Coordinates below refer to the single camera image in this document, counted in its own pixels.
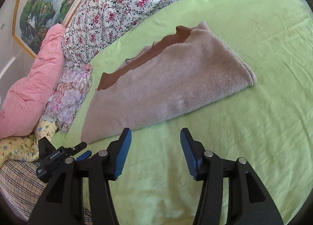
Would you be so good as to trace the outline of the beige fleece garment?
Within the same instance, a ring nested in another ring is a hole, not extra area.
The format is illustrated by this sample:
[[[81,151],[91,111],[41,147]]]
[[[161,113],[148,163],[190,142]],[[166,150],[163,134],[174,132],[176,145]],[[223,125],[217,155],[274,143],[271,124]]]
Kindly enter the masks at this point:
[[[81,140],[93,143],[198,110],[253,86],[251,68],[209,28],[176,27],[113,73],[103,73]]]

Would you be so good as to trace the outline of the yellow patterned cloth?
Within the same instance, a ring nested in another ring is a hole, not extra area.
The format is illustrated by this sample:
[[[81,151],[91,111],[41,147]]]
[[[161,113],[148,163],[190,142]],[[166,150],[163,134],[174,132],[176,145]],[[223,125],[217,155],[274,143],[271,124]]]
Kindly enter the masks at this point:
[[[1,139],[1,167],[8,160],[33,162],[39,159],[38,141],[46,137],[49,141],[58,131],[55,122],[39,121],[34,131],[27,136]]]

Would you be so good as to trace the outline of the plaid checked cloth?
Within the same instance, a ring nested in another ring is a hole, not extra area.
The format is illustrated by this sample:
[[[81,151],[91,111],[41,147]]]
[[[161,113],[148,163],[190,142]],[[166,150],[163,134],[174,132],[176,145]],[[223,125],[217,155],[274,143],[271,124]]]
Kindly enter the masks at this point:
[[[38,179],[38,162],[8,160],[1,167],[1,192],[21,219],[28,221],[46,184]]]

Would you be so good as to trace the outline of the pink quilted blanket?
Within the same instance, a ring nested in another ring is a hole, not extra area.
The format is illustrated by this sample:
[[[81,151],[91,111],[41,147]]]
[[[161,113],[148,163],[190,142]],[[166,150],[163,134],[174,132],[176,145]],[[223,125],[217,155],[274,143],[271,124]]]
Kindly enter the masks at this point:
[[[1,110],[1,139],[29,135],[40,120],[65,65],[64,33],[61,24],[49,29],[28,75],[8,90]]]

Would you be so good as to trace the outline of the pastel floral pillow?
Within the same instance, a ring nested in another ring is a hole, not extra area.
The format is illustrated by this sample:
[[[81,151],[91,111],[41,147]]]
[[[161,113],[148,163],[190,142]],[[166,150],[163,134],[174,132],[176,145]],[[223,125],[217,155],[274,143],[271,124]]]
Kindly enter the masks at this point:
[[[68,132],[91,88],[91,73],[90,64],[67,61],[41,118],[56,123],[60,131]]]

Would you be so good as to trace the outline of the green bed sheet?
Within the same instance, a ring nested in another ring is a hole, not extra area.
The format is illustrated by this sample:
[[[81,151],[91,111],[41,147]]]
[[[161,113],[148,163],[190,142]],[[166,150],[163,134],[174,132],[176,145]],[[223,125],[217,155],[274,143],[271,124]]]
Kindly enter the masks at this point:
[[[91,61],[92,83],[176,26],[206,22],[257,82],[190,114],[133,131],[122,175],[110,183],[120,224],[192,224],[202,184],[189,174],[180,130],[224,159],[244,157],[284,222],[312,190],[312,11],[304,0],[180,0]]]

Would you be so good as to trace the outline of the framed landscape painting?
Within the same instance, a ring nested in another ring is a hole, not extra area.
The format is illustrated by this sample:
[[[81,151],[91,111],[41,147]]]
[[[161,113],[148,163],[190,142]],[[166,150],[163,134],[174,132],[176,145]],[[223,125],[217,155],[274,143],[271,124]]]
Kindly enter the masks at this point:
[[[12,35],[35,58],[48,30],[60,23],[68,26],[82,0],[17,0]]]

